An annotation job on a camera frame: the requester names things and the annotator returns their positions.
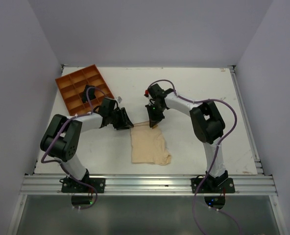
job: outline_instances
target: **metal frame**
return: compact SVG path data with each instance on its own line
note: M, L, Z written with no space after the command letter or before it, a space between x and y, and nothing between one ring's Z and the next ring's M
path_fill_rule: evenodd
M288 231L279 208L275 183L272 176L264 175L234 68L230 68L230 73L241 107L241 113L250 141L251 150L254 153L253 157L258 175L231 175L230 177L234 180L236 193L228 194L228 196L269 196L280 234L287 235ZM15 235L17 233L28 195L69 195L61 193L62 185L59 183L59 179L64 177L64 174L34 174L24 177L19 199L8 229L8 235ZM195 175L90 175L90 177L102 177L106 179L105 192L104 194L100 194L100 196L192 196L190 179L195 177Z

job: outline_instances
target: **brown organizer box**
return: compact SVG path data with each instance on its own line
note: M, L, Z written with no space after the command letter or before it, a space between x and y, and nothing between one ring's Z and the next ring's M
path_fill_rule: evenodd
M95 65L59 77L56 79L56 83L71 116L84 114L91 110L89 102L82 102L82 94L87 84L101 89L108 97L114 98ZM104 94L95 90L95 96L96 98L91 100L94 107L101 104Z

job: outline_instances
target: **white wall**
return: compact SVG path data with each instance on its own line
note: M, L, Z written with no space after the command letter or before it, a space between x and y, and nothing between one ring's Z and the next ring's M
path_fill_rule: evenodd
M0 0L0 234L31 172L52 107L59 63L26 0Z
M237 65L258 152L290 230L290 0L274 0Z
M61 63L235 65L272 0L29 0Z

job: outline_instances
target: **folded cloth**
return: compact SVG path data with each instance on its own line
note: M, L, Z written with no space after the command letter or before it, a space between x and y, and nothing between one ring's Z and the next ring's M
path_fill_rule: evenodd
M165 138L158 126L150 128L147 121L134 124L130 130L132 163L167 165L171 162Z

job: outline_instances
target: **towel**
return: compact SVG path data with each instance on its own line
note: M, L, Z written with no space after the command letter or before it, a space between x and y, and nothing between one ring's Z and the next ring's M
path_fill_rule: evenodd
M149 121L134 124L131 141L132 163L167 165L171 162L163 133L158 126L150 128Z

